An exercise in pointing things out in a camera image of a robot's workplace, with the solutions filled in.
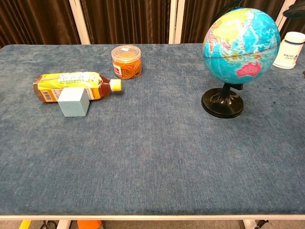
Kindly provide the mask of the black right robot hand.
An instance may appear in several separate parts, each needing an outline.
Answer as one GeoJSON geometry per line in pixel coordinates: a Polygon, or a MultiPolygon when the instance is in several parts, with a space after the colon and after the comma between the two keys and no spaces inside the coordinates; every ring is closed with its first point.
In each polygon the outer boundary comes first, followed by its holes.
{"type": "Polygon", "coordinates": [[[287,10],[283,12],[283,15],[287,18],[300,18],[305,16],[305,5],[304,4],[294,4],[288,7],[287,10]]]}

